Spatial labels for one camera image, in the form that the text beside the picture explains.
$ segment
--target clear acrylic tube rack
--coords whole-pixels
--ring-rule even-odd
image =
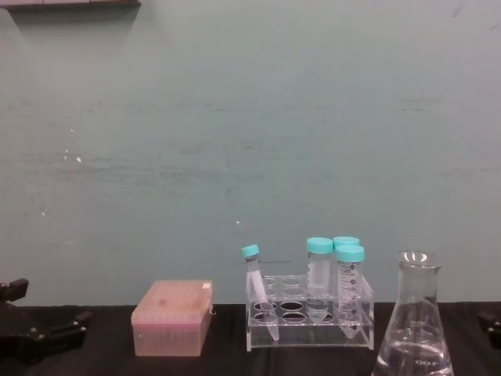
[[[306,306],[306,276],[266,276],[266,294],[276,307],[279,325],[279,340],[274,341],[262,319],[259,299],[252,283],[247,278],[246,316],[247,351],[262,347],[366,347],[374,349],[374,303],[373,290],[363,278],[360,306],[362,307],[359,331],[348,338],[340,327],[336,312],[337,282],[333,278],[326,298],[329,308],[326,318],[315,323],[308,317]]]

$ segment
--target pink pipette tip box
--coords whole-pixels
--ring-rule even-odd
[[[211,300],[211,280],[156,281],[132,313],[136,356],[199,356]]]

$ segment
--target teal screw cap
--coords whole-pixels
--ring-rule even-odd
[[[332,240],[326,237],[310,237],[306,240],[306,250],[317,255],[328,255],[333,252]]]
[[[342,262],[361,262],[366,250],[359,245],[340,245],[336,248],[336,259]]]
[[[259,253],[259,247],[257,244],[247,245],[242,248],[243,257],[251,257]]]
[[[360,245],[360,239],[357,237],[335,237],[333,239],[334,249],[340,245]]]

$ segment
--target black clamp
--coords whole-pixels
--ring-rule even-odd
[[[39,363],[44,357],[80,348],[91,313],[76,315],[69,323],[46,327],[8,302],[24,298],[29,281],[0,284],[0,359],[14,357],[23,363]]]
[[[501,349],[501,320],[492,313],[480,312],[477,315],[482,331],[488,334],[488,339],[495,349]]]

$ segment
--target erlenmeyer flask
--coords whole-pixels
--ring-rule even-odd
[[[396,259],[398,301],[373,376],[453,376],[437,306],[437,257],[404,251]]]

